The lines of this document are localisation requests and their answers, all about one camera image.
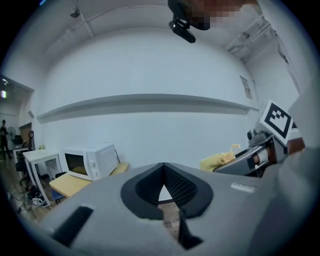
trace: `microwave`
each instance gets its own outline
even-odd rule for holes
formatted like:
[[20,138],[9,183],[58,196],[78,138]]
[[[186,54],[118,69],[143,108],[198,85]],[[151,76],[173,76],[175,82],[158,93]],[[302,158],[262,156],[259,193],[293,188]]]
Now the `microwave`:
[[109,176],[118,161],[113,144],[74,145],[63,149],[68,174],[89,181]]

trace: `person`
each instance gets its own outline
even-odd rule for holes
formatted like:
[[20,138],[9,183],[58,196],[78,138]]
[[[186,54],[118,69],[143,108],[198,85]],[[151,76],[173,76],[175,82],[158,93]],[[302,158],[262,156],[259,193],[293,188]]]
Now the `person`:
[[8,149],[7,135],[9,133],[7,132],[7,128],[6,128],[6,120],[2,120],[0,134],[1,134],[1,149],[2,149],[2,154],[3,154],[3,159],[6,160],[5,149],[6,149],[6,153],[8,154],[9,159],[11,159],[12,157],[11,157],[11,155],[9,153],[9,149]]

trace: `ceiling pipe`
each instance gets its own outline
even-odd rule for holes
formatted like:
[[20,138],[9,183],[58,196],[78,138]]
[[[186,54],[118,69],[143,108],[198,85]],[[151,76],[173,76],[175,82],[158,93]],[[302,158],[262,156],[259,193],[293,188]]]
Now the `ceiling pipe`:
[[91,30],[91,28],[90,28],[90,26],[89,26],[89,24],[88,24],[88,22],[87,22],[87,20],[86,20],[86,18],[85,18],[85,16],[84,16],[84,13],[83,13],[82,10],[81,10],[81,7],[80,7],[80,5],[79,5],[79,3],[78,3],[78,0],[73,0],[73,2],[74,2],[74,4],[75,4],[75,6],[76,6],[76,7],[79,9],[79,11],[80,11],[80,17],[81,17],[82,21],[84,22],[85,28],[88,30],[91,38],[94,38],[95,36],[94,36],[94,34],[92,33],[92,30]]

